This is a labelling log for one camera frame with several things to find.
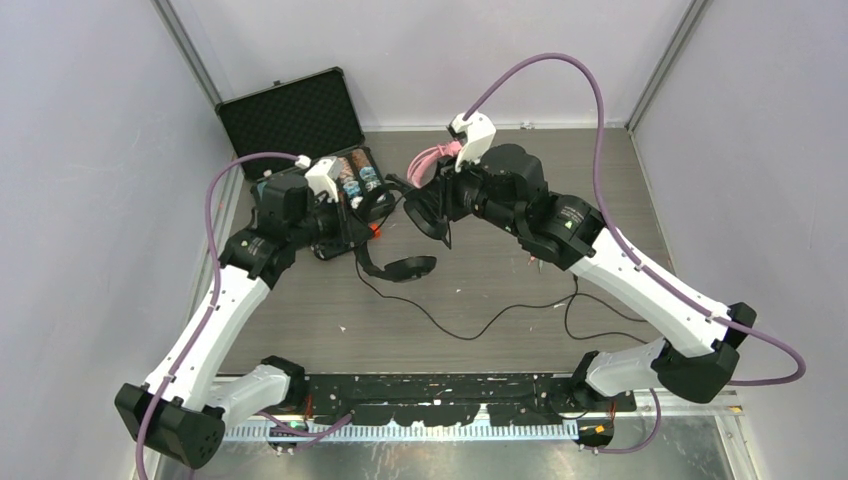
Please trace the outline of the pink headphones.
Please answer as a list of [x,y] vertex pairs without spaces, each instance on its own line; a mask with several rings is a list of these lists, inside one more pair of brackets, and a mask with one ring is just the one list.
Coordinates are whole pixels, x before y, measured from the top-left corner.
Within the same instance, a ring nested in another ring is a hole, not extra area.
[[460,142],[453,140],[423,150],[410,161],[406,173],[407,181],[415,188],[420,188],[423,185],[423,178],[428,169],[435,165],[442,157],[455,156],[460,149]]

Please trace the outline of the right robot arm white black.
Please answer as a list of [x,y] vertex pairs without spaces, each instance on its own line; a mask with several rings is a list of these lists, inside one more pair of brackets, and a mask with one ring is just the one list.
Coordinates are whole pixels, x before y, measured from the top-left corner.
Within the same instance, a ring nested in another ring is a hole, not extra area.
[[577,196],[550,191],[541,161],[518,145],[496,146],[477,164],[457,168],[444,159],[438,166],[404,204],[422,233],[443,240],[450,223],[473,215],[514,236],[536,259],[610,293],[660,333],[639,347],[585,354],[570,385],[577,406],[596,410],[610,397],[648,388],[706,404],[729,384],[746,336],[711,314],[750,327],[751,307],[709,301],[709,312],[700,313],[685,304],[648,273],[689,297],[696,295],[692,288],[649,258],[632,261],[636,248],[615,241],[601,212]]

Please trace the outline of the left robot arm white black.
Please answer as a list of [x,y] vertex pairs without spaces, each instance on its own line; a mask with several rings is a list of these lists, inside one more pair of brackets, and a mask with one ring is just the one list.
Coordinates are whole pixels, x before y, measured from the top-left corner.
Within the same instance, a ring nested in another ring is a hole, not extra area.
[[349,212],[342,192],[327,173],[269,180],[248,225],[221,251],[209,249],[216,268],[203,306],[145,381],[124,384],[115,397],[136,442],[139,478],[147,476],[146,450],[200,469],[217,452],[227,428],[269,407],[293,414],[305,405],[304,368],[279,356],[263,359],[227,386],[213,383],[246,321],[297,252],[343,237]]

